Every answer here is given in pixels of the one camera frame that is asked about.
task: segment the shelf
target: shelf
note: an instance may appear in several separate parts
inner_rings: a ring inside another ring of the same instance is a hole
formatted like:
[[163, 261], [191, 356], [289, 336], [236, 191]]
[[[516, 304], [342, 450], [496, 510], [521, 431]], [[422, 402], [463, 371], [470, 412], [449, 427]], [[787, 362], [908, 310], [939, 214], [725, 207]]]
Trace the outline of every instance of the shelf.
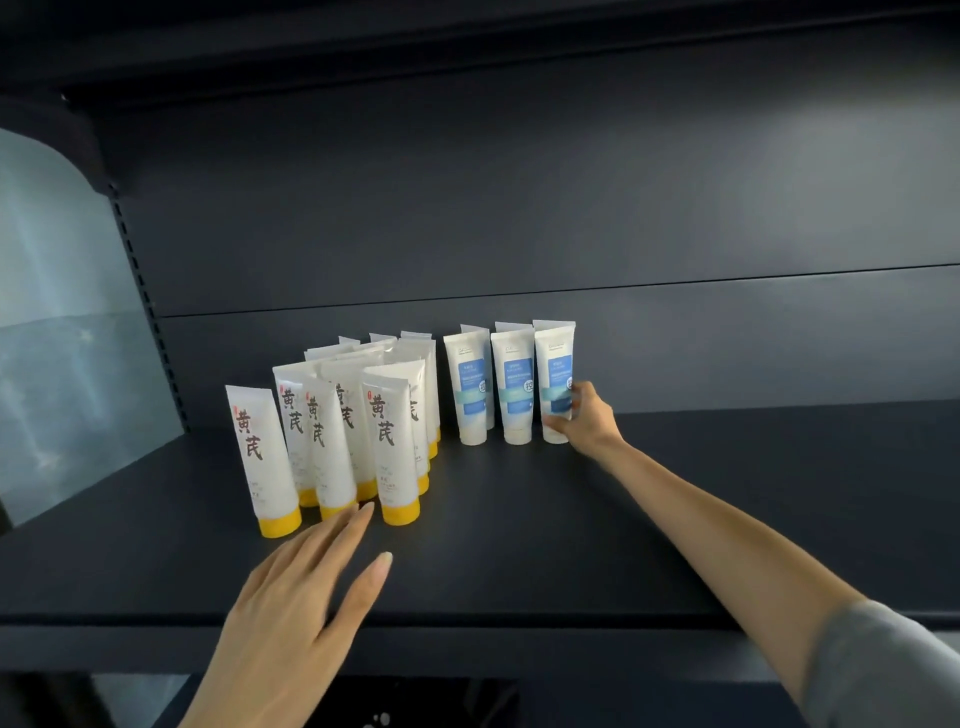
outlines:
[[[946, 578], [960, 569], [960, 401], [620, 420], [635, 445], [866, 594], [960, 628], [960, 584]], [[396, 558], [354, 671], [539, 674], [626, 645], [665, 655], [667, 636], [710, 649], [740, 639], [680, 554], [570, 447], [513, 448], [493, 431], [467, 448], [448, 426], [422, 505], [410, 526], [375, 517], [348, 571], [384, 549]], [[184, 435], [0, 539], [0, 584], [12, 585], [0, 668], [202, 668], [274, 547], [257, 533], [232, 434]], [[509, 644], [540, 654], [511, 668]]]

